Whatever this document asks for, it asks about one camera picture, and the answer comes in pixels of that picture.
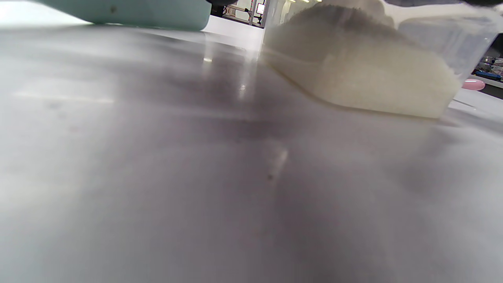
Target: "clear plastic container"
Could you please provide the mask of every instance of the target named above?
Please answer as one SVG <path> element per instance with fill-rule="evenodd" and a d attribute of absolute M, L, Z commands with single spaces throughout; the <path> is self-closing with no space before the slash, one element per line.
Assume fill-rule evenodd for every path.
<path fill-rule="evenodd" d="M 429 5 L 278 0 L 262 57 L 325 101 L 438 118 L 503 31 L 503 19 L 464 3 L 421 2 Z"/>

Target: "pink object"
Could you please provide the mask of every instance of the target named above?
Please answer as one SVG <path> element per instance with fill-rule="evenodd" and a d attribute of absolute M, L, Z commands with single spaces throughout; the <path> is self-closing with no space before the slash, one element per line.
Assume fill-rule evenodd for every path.
<path fill-rule="evenodd" d="M 463 88 L 467 90 L 479 91 L 485 88 L 485 83 L 481 80 L 466 79 Z"/>

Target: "light blue container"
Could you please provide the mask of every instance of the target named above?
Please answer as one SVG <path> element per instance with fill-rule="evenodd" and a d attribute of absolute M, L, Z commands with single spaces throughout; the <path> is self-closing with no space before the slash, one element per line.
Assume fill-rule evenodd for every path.
<path fill-rule="evenodd" d="M 129 26 L 202 30 L 211 4 L 205 0 L 36 0 L 82 20 Z"/>

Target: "glossy surface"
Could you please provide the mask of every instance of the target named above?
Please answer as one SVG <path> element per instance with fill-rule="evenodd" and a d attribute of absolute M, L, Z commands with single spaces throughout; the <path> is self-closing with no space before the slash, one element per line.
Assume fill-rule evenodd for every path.
<path fill-rule="evenodd" d="M 333 108 L 256 45 L 159 33 L 0 32 L 1 282 L 501 279 L 500 100 Z"/>
<path fill-rule="evenodd" d="M 485 88 L 485 83 L 481 80 L 466 79 L 463 83 L 463 88 L 466 90 L 479 91 Z"/>

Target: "white wall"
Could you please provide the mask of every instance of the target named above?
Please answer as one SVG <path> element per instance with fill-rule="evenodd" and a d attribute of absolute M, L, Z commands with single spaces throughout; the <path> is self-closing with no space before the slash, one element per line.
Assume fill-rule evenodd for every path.
<path fill-rule="evenodd" d="M 241 8 L 248 8 L 251 10 L 252 9 L 251 3 L 252 3 L 252 0 L 238 0 L 237 3 L 235 3 L 234 5 L 239 6 Z M 242 12 L 242 11 L 236 11 L 236 18 L 239 18 L 239 19 L 242 19 L 245 21 L 249 20 L 248 13 Z"/>

